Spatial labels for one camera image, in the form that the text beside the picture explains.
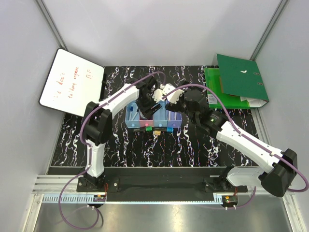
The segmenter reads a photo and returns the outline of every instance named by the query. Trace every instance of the metal frame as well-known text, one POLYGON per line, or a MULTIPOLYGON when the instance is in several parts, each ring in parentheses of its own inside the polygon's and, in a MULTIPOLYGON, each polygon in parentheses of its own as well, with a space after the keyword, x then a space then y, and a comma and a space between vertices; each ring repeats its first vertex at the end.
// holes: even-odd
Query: metal frame
POLYGON ((32 194, 30 207, 24 223, 23 232, 33 232, 42 205, 43 194, 32 194))
POLYGON ((35 0, 59 47, 68 50, 43 0, 35 0))
POLYGON ((279 5, 277 6, 277 9, 275 10, 274 14, 272 15, 267 27, 265 28, 259 42, 257 43, 251 57, 250 60, 256 60, 257 56, 259 55, 265 41, 267 40, 268 36, 270 35, 271 31, 273 30, 276 22, 278 21, 280 15, 282 14, 285 6, 287 5, 287 3, 289 2, 289 0, 281 0, 279 5))
POLYGON ((300 213, 300 209, 296 200, 295 194, 285 195, 283 197, 285 210, 288 214, 288 218, 294 232, 306 232, 306 226, 303 217, 300 213))
MULTIPOLYGON (((37 181, 33 187, 33 194, 43 195, 43 201, 48 203, 57 203, 58 196, 64 187, 64 185, 74 178, 74 175, 39 175, 37 181)), ((105 192, 77 192, 76 187, 78 185, 78 179, 74 179, 69 183, 63 192, 63 203, 98 203, 93 202, 94 195, 105 196, 105 192)), ((223 193, 222 195, 233 195, 231 193, 223 193)), ((106 204, 222 204, 222 195, 214 194, 213 200, 205 199, 204 201, 127 201, 125 198, 107 201, 106 204)))

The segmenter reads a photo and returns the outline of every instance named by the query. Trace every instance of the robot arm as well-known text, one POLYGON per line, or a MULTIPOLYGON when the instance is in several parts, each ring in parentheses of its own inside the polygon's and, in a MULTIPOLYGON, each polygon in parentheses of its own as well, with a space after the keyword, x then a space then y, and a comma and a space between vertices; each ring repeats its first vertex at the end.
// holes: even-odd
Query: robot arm
POLYGON ((99 103, 90 102, 85 110, 84 118, 96 108, 102 107, 86 122, 83 131, 83 137, 89 144, 87 164, 91 163, 84 178, 97 189, 104 184, 104 149, 112 136, 114 116, 132 101, 136 101, 140 112, 146 118, 150 118, 161 108, 161 105, 157 103, 161 100, 162 90, 157 89, 152 93, 152 87, 158 85, 154 77, 149 78, 148 82, 141 81, 136 86, 128 88, 130 85, 125 84, 119 91, 99 103))
MULTIPOLYGON (((113 96, 116 96, 118 93, 122 92, 125 88, 127 88, 129 84, 125 84, 118 92, 116 92, 114 95, 110 96, 109 98, 106 98, 105 100, 99 102, 98 106, 103 105, 106 103, 106 106, 104 107, 103 114, 105 114, 106 121, 103 122, 102 118, 101 124, 105 124, 105 127, 110 127, 107 123, 112 123, 113 118, 115 115, 122 110, 126 105, 130 104, 130 102, 135 101, 139 97, 139 90, 134 86, 121 95, 119 95, 117 98, 115 98, 110 104, 108 102, 113 96)), ((108 138, 111 136, 111 127, 109 129, 109 134, 102 134, 102 136, 107 136, 108 138)), ((92 165, 90 169, 88 170, 88 174, 92 177, 98 178, 103 172, 104 172, 104 149, 106 140, 104 140, 104 143, 97 144, 96 142, 93 142, 91 138, 86 140, 87 143, 91 144, 92 147, 92 165)), ((87 148, 87 161, 90 159, 90 146, 87 148)))
MULTIPOLYGON (((162 90, 164 94, 173 91, 175 87, 167 84, 162 90)), ((235 131, 227 117, 212 109, 209 109, 206 97, 200 89, 195 87, 188 88, 186 91, 178 89, 167 97, 169 104, 167 110, 179 113, 185 113, 189 120, 197 128, 203 130, 221 142, 224 142, 252 159, 258 167, 234 167, 222 178, 220 176, 214 181, 215 189, 222 188, 222 191, 228 189, 228 186, 257 186, 263 187, 271 194, 282 197, 296 176, 290 167, 279 161, 273 154, 291 163, 297 168, 297 154, 287 149, 285 152, 271 147, 241 128, 237 127, 240 134, 235 131), (254 142, 267 147, 272 154, 258 147, 241 135, 246 135, 254 142)))

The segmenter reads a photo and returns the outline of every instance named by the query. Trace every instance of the blue marker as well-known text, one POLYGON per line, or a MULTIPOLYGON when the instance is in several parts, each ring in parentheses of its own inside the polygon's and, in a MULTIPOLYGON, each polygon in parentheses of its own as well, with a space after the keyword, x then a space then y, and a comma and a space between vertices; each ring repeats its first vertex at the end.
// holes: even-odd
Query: blue marker
POLYGON ((132 111, 133 111, 133 105, 130 107, 130 116, 129 116, 129 120, 132 120, 132 111))

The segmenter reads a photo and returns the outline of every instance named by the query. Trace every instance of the marker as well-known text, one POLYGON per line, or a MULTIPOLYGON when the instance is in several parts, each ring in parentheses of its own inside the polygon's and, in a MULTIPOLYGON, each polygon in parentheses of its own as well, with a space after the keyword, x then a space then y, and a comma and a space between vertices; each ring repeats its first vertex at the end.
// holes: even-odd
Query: marker
POLYGON ((132 119, 132 111, 133 111, 133 105, 130 107, 130 116, 129 116, 129 120, 131 121, 132 119))
POLYGON ((173 127, 154 127, 153 130, 155 131, 166 131, 166 132, 172 132, 174 131, 173 127))
POLYGON ((135 115, 133 116, 132 120, 135 120, 135 118, 136 118, 138 113, 139 113, 139 109, 137 109, 137 111, 136 111, 135 115))
POLYGON ((145 132, 145 131, 152 131, 152 127, 139 127, 139 128, 128 128, 128 132, 145 132))

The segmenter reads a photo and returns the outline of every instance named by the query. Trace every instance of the pen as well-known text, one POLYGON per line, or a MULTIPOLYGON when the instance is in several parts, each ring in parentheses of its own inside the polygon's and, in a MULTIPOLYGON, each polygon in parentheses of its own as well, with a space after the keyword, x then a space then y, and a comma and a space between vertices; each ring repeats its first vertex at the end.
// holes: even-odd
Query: pen
POLYGON ((132 119, 132 111, 133 111, 133 105, 130 107, 130 116, 129 116, 129 120, 131 121, 132 119))
POLYGON ((134 116, 133 116, 133 118, 132 118, 132 120, 134 120, 135 118, 136 118, 136 116, 137 116, 137 114, 139 113, 139 109, 137 109, 137 111, 136 111, 136 113, 134 114, 134 116))

